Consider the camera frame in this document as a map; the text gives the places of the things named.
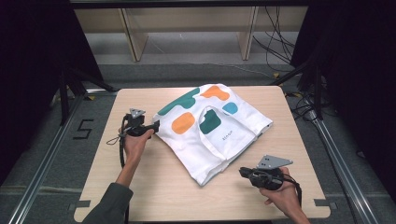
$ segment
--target white fabric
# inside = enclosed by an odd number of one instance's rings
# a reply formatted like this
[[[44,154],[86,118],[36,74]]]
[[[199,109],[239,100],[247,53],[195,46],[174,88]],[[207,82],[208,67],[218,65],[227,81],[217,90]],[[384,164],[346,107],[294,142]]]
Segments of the white fabric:
[[[160,110],[157,135],[204,186],[235,160],[272,121],[222,84],[187,92]]]

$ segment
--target wooden table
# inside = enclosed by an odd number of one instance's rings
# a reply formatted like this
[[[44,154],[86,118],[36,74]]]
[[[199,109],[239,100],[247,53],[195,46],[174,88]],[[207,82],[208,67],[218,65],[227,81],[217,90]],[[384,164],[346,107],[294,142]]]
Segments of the wooden table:
[[[274,205],[264,205],[265,197],[238,172],[241,166],[253,168],[268,154],[293,160],[291,175],[303,189],[303,210],[308,217],[328,217],[312,163],[279,87],[231,87],[240,97],[274,121],[273,126],[221,174],[204,187],[192,179],[172,149],[154,135],[147,143],[131,189],[130,221],[263,220],[285,218]],[[91,171],[80,200],[91,201],[79,207],[75,220],[82,221],[99,203],[108,185],[120,172],[119,145],[106,142],[117,136],[122,117],[129,108],[146,110],[146,124],[153,115],[192,88],[121,90],[111,110]]]

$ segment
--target person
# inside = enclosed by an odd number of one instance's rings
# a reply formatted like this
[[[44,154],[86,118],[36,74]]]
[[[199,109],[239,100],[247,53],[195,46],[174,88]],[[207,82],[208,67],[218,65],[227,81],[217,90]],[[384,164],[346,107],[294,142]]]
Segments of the person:
[[[82,223],[123,223],[124,214],[134,193],[129,189],[134,172],[140,162],[140,158],[145,149],[148,139],[154,131],[148,130],[143,135],[133,137],[125,136],[126,162],[122,168],[116,182],[111,183],[99,204],[84,218]],[[289,175],[286,167],[280,168],[282,172]],[[260,189],[260,193],[267,197],[265,204],[274,203],[287,217],[297,224],[309,223],[308,218],[303,212],[298,202],[297,193],[292,183],[284,181],[278,190]]]

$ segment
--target dark gray sleeve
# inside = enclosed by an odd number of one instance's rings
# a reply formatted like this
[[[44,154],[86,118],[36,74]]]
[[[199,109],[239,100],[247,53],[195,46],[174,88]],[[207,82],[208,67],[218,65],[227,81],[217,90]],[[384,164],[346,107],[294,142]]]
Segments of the dark gray sleeve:
[[[102,200],[84,218],[82,223],[123,223],[125,210],[134,193],[123,185],[111,183]]]

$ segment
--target orange patch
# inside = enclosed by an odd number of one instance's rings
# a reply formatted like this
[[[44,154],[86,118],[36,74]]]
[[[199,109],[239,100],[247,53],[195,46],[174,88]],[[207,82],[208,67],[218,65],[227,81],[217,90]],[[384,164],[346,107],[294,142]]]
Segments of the orange patch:
[[[216,96],[222,101],[226,101],[228,98],[230,98],[230,93],[222,91],[218,86],[210,87],[206,92],[202,93],[201,95],[206,98]]]
[[[192,113],[187,112],[172,122],[172,130],[175,133],[183,134],[195,123],[195,118]]]

